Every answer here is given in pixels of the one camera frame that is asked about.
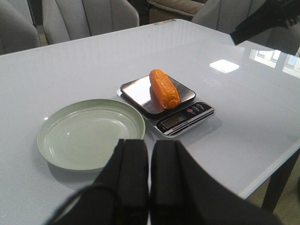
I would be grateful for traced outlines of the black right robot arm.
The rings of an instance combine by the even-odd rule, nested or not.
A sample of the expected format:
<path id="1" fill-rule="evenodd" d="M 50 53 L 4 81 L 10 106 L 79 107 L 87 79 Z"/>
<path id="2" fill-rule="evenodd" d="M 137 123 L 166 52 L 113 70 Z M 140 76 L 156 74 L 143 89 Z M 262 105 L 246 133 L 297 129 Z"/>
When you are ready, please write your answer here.
<path id="1" fill-rule="evenodd" d="M 230 34 L 235 45 L 275 27 L 288 29 L 300 22 L 298 0 L 267 0 Z"/>

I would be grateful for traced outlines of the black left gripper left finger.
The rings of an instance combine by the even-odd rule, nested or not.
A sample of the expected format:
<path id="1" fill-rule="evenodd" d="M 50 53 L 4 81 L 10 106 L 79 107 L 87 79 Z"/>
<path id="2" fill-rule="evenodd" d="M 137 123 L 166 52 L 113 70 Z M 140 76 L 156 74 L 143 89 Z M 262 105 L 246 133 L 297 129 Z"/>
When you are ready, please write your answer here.
<path id="1" fill-rule="evenodd" d="M 71 195 L 52 225 L 145 225 L 148 220 L 148 152 L 143 140 L 120 139 L 95 181 Z"/>

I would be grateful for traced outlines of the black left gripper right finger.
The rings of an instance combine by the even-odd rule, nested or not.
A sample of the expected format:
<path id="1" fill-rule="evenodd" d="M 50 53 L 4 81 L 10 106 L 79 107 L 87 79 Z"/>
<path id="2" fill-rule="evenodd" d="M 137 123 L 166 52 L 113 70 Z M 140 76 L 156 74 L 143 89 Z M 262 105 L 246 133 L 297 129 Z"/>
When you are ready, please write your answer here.
<path id="1" fill-rule="evenodd" d="M 277 216 L 212 178 L 179 141 L 157 141 L 151 159 L 153 225 L 279 225 Z"/>

